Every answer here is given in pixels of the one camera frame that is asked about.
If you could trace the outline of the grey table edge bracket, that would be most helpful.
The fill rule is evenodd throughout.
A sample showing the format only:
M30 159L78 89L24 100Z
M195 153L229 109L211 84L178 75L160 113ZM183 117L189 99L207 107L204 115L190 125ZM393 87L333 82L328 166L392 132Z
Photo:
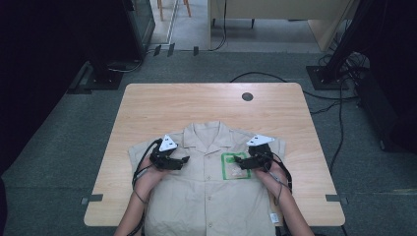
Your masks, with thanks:
M83 206L86 206L90 202L101 202L102 199L103 199L103 195L102 194L89 195L89 196L86 196L86 197L82 197L81 198L81 204Z
M335 202L341 203L342 205L348 205L347 198L341 195L326 195L326 200L328 202Z

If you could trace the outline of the black box on floor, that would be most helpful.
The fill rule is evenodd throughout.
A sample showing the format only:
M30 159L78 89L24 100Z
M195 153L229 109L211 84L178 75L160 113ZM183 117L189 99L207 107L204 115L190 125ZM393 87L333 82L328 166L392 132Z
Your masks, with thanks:
M360 104L368 114L382 150L417 154L417 105L399 115L371 73L356 86Z

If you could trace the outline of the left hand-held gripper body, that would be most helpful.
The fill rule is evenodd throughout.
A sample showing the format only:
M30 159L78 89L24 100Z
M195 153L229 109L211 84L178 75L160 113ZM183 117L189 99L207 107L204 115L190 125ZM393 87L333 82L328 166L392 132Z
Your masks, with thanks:
M181 163L180 159L171 158L171 154L178 145L168 136L156 141L156 147L152 150L150 161L157 169L167 169L169 163Z

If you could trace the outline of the light wooden desk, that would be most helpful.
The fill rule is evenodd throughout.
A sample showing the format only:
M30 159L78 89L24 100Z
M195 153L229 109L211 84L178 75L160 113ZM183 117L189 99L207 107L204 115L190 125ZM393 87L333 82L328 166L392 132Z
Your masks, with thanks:
M344 20L352 20L361 0L207 0L208 29L213 19L307 20L322 51L327 51Z

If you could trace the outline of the wooden chair legs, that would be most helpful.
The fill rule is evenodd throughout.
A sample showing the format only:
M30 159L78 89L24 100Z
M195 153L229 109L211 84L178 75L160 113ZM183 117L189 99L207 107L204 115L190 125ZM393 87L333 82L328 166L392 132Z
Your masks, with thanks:
M189 4L189 0L168 0L168 3L170 3L171 5L171 15L174 16L174 14L176 13L176 9L178 7L178 3L182 2L182 4L186 7L186 11L188 14L188 17L191 18L192 17L192 12L191 12L191 7ZM156 0L156 6L157 6L157 10L159 12L159 18L161 21L164 21L164 7L163 7L163 0Z

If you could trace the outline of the beige short-sleeved shirt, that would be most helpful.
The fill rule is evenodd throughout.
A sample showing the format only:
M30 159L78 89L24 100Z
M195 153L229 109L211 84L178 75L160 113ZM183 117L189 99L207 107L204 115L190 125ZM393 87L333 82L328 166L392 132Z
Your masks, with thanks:
M275 236L267 188L233 159L249 156L252 133L214 121L169 137L189 161L153 188L146 236Z

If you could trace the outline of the black slanted stand pole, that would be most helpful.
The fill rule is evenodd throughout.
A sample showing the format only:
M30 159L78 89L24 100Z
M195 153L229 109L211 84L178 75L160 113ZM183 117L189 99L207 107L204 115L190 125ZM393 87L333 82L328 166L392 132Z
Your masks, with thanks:
M361 41L366 40L366 37L369 35L368 29L371 26L370 17L374 1L360 1L349 28L346 30L329 62L325 65L325 70L333 79L337 79L337 73L346 57L355 49L358 49Z

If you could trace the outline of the person's right hand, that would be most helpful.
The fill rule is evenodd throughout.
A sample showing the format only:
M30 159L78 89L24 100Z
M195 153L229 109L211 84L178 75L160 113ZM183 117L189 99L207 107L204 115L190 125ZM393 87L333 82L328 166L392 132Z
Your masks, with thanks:
M255 169L254 173L277 200L284 200L292 196L285 172L276 162L271 165L268 172Z

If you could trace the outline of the person's left hand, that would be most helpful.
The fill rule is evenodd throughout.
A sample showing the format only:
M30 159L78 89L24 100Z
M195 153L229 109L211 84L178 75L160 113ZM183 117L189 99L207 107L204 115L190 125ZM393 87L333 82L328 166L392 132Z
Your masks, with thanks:
M152 189L170 173L169 170L159 170L155 168L147 156L140 165L143 171L142 176L135 182L135 195L140 197L142 202L146 202Z

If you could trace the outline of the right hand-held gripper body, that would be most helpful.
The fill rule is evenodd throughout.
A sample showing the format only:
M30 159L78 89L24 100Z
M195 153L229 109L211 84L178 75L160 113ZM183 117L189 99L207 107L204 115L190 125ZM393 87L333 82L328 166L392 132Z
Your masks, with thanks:
M255 135L247 142L247 146L249 147L248 153L250 155L246 159L248 169L262 168L264 171L269 171L273 155L268 144L272 141L273 138L271 137Z

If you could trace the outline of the dark glass-fronted cabinet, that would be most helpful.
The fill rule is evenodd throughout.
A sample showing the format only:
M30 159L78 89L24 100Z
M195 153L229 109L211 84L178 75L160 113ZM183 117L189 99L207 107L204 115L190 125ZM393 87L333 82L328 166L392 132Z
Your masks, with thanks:
M150 0L122 0L133 31L139 58L144 60L155 28Z

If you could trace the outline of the black flat stand base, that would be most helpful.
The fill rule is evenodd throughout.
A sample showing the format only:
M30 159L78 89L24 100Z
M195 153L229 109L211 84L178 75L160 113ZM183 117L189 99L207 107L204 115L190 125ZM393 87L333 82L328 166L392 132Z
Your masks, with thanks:
M94 90L118 90L123 74L105 69L97 72L87 61L70 83L68 94L91 94Z

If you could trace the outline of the black square stand base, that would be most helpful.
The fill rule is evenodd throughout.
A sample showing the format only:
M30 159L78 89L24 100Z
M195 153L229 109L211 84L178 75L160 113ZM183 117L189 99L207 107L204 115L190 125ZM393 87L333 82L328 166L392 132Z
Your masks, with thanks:
M315 90L348 89L347 84L342 84L341 80L333 79L324 66L307 66L306 70Z

